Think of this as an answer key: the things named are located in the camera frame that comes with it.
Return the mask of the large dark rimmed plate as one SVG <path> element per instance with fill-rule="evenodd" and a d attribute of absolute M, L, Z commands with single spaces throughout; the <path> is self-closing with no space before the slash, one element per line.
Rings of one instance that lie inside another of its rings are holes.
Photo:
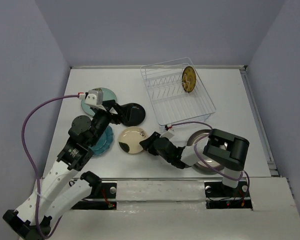
<path fill-rule="evenodd" d="M 202 129 L 198 130 L 195 133 L 193 133 L 188 141 L 187 146 L 192 146 L 195 144 L 203 144 L 208 139 L 210 130 L 209 129 Z M 203 150 L 199 150 L 200 156 L 205 160 L 206 163 L 208 163 L 211 167 L 218 171 L 222 171 L 224 167 L 219 164 L 218 162 L 212 160 L 211 158 L 208 158 L 207 156 L 202 155 Z M 201 160 L 199 160 L 196 164 L 192 166 L 194 170 L 196 170 L 198 173 L 205 174 L 205 175 L 213 175 L 216 174 L 215 171 L 213 171 L 211 168 L 207 167 Z"/>

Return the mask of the yellow patterned plate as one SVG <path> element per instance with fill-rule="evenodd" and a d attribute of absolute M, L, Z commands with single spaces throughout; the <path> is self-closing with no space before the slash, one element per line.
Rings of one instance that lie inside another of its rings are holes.
<path fill-rule="evenodd" d="M 182 87 L 187 93 L 192 92 L 195 89 L 197 76 L 193 67 L 187 66 L 182 72 Z"/>

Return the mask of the light green flower plate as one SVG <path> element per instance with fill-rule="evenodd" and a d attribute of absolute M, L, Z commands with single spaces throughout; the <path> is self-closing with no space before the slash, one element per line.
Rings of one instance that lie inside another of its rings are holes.
<path fill-rule="evenodd" d="M 99 89 L 103 92 L 103 98 L 102 98 L 103 102 L 110 101 L 110 100 L 117 101 L 117 96 L 112 90 L 105 87 L 99 87 Z M 92 117 L 95 115 L 94 111 L 91 109 L 89 105 L 85 103 L 84 99 L 81 101 L 81 108 L 87 115 Z"/>

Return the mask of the black round plate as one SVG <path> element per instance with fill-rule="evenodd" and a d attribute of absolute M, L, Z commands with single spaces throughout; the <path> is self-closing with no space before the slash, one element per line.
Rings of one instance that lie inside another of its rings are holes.
<path fill-rule="evenodd" d="M 138 103 L 134 103 L 132 108 L 131 118 L 134 120 L 135 125 L 125 125 L 125 126 L 132 127 L 132 126 L 140 125 L 146 118 L 146 111 L 143 108 L 143 106 L 141 106 Z"/>

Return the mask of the cream plate with black marks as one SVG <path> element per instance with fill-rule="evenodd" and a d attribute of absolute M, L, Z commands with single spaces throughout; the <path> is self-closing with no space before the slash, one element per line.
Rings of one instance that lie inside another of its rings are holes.
<path fill-rule="evenodd" d="M 148 138 L 145 130 L 138 126 L 131 126 L 123 130 L 119 137 L 118 143 L 120 148 L 127 154 L 135 155 L 143 151 L 140 142 Z"/>

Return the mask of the dark teal scalloped plate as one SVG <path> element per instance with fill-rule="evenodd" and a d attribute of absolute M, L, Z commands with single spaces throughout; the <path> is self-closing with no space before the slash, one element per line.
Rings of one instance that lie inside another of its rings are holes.
<path fill-rule="evenodd" d="M 108 126 L 103 134 L 101 135 L 100 139 L 96 143 L 96 145 L 92 146 L 91 149 L 93 151 L 93 156 L 101 156 L 105 152 L 107 152 L 112 143 L 114 141 L 114 133 L 111 126 Z"/>

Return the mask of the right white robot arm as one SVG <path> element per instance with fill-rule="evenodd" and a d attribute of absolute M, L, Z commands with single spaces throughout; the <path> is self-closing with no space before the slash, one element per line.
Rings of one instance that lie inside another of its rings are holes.
<path fill-rule="evenodd" d="M 213 128 L 207 139 L 190 146 L 175 146 L 169 138 L 154 132 L 142 140 L 140 146 L 151 155 L 161 156 L 178 169 L 191 167 L 201 161 L 223 176 L 220 190 L 232 196 L 239 189 L 250 142 L 238 135 Z"/>

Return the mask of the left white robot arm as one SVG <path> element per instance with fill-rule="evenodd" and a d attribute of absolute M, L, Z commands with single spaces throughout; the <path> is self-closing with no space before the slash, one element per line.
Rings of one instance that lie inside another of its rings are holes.
<path fill-rule="evenodd" d="M 44 179 L 37 178 L 36 189 L 17 209 L 9 209 L 3 220 L 24 240 L 47 240 L 54 233 L 61 217 L 86 197 L 100 194 L 102 179 L 91 171 L 63 192 L 63 188 L 93 157 L 97 144 L 109 124 L 136 126 L 145 119 L 138 117 L 135 103 L 119 105 L 114 100 L 92 105 L 93 118 L 77 116 L 68 130 L 69 138 Z"/>

